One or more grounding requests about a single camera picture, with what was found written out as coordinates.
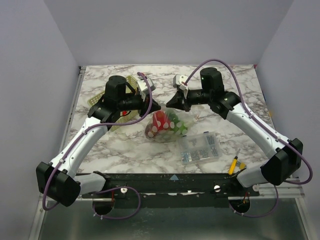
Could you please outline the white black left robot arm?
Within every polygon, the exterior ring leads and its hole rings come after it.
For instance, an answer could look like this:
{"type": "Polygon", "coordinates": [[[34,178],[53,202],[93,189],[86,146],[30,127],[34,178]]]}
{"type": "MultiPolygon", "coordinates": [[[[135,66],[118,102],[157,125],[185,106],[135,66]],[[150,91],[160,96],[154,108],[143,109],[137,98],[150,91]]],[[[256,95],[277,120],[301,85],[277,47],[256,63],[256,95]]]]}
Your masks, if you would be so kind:
{"type": "Polygon", "coordinates": [[[45,211],[53,209],[47,206],[47,198],[68,207],[81,195],[96,193],[104,198],[110,194],[111,185],[106,175],[100,172],[77,175],[77,172],[96,142],[111,127],[136,124],[161,108],[153,100],[153,83],[142,72],[137,75],[136,88],[121,75],[109,77],[104,94],[89,109],[74,138],[49,163],[40,162],[36,167],[37,184],[43,194],[42,208],[45,211]]]}

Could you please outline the clear zip top bag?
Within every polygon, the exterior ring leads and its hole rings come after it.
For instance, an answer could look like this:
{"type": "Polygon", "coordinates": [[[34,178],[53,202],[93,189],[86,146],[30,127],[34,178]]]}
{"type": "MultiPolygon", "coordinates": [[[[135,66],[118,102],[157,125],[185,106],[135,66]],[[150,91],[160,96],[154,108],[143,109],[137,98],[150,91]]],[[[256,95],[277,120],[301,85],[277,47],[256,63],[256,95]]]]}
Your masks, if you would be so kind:
{"type": "Polygon", "coordinates": [[[199,114],[162,107],[151,114],[144,129],[145,137],[157,143],[174,142],[185,136],[198,121],[199,114]]]}

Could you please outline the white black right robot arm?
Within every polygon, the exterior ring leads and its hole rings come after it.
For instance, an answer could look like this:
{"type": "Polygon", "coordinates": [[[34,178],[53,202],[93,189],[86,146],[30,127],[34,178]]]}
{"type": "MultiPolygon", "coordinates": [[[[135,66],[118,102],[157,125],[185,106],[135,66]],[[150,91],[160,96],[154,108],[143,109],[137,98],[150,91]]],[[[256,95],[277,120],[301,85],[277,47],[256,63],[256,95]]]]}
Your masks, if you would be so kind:
{"type": "Polygon", "coordinates": [[[222,74],[216,68],[202,69],[200,79],[200,89],[189,89],[185,84],[187,77],[175,75],[173,87],[176,93],[166,107],[188,112],[193,105],[209,105],[214,113],[249,136],[269,159],[236,175],[236,180],[230,183],[234,195],[241,196],[256,184],[279,186],[300,168],[303,143],[298,138],[289,139],[276,132],[243,105],[236,93],[225,90],[222,74]]]}

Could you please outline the red toy bell pepper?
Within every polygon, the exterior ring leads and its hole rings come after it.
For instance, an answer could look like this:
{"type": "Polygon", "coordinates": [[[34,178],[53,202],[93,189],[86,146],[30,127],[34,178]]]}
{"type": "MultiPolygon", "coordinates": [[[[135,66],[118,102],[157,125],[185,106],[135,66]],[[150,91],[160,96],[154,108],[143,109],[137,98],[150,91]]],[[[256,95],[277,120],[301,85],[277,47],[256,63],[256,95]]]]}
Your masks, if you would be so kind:
{"type": "Polygon", "coordinates": [[[168,114],[159,110],[153,113],[151,120],[145,127],[145,135],[149,138],[155,137],[161,131],[168,131],[170,129],[170,120],[168,114]]]}

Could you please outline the green bell pepper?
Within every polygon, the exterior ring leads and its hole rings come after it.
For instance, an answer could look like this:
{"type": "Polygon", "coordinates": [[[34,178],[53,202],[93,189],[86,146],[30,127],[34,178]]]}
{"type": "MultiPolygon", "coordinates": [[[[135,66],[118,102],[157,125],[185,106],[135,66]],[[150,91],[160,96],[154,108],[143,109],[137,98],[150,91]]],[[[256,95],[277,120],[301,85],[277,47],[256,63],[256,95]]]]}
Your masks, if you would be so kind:
{"type": "Polygon", "coordinates": [[[179,117],[171,112],[168,114],[169,128],[175,135],[186,135],[188,133],[188,127],[185,122],[180,120],[179,117]]]}

